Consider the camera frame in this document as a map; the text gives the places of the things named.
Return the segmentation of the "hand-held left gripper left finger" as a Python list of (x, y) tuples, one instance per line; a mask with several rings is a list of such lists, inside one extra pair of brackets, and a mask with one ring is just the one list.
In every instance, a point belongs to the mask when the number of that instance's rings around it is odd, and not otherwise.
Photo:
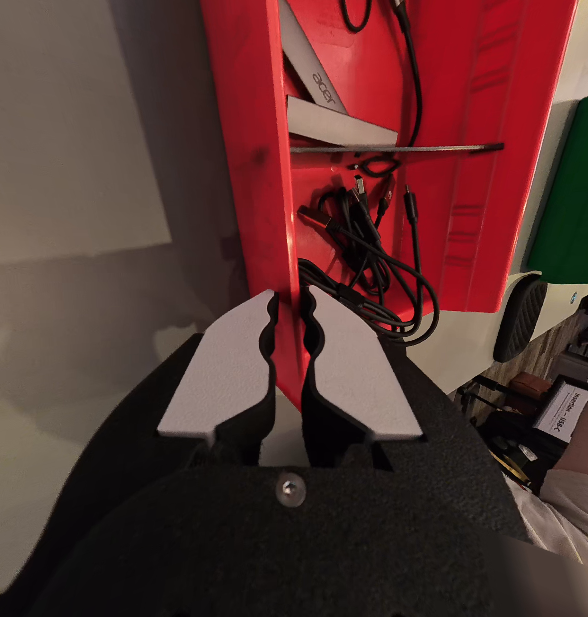
[(163, 437), (254, 446), (275, 421), (279, 294), (266, 289), (213, 322), (159, 422)]

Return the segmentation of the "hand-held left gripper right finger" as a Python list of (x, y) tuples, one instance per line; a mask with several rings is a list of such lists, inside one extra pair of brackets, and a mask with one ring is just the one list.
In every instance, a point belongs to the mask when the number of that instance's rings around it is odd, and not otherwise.
[(375, 330), (317, 286), (305, 290), (305, 300), (301, 314), (312, 393), (373, 441), (421, 437), (421, 426)]

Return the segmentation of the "red plastic bin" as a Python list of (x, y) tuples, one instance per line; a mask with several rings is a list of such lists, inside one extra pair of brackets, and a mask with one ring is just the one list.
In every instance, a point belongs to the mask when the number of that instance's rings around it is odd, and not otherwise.
[[(423, 94), (417, 143), (504, 143), (469, 155), (411, 155), (398, 188), (417, 196), (423, 273), (442, 311), (497, 312), (566, 53), (577, 1), (408, 1)], [(236, 217), (252, 296), (279, 292), (277, 385), (299, 406), (306, 371), (297, 259), (341, 274), (327, 238), (298, 219), (353, 173), (290, 158), (277, 1), (201, 1)], [(403, 38), (386, 1), (353, 35), (337, 1), (292, 1), (354, 117), (400, 132), (414, 116)]]

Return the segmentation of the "green plastic bin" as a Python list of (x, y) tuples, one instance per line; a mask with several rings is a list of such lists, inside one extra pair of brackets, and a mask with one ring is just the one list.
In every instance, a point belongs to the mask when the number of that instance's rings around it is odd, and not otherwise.
[(588, 284), (588, 97), (576, 106), (528, 267), (551, 284)]

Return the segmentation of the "black box with white label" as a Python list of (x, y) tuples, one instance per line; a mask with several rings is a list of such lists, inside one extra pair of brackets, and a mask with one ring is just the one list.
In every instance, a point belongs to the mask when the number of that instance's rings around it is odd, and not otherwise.
[(568, 444), (587, 402), (587, 382), (559, 375), (548, 391), (533, 427)]

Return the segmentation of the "black bin divider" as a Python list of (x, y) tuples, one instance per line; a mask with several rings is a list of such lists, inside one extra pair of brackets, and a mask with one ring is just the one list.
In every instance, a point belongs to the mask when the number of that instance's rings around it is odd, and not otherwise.
[(486, 143), (476, 145), (450, 146), (380, 146), (380, 145), (348, 145), (348, 146), (291, 146), (290, 154), (341, 154), (341, 153), (430, 153), (430, 152), (492, 152), (500, 151), (504, 143)]

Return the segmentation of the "person's light shirt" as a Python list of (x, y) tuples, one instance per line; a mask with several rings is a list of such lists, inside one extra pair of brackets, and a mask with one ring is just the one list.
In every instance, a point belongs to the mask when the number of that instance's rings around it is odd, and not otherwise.
[(534, 546), (588, 567), (588, 475), (552, 469), (539, 496), (504, 479)]

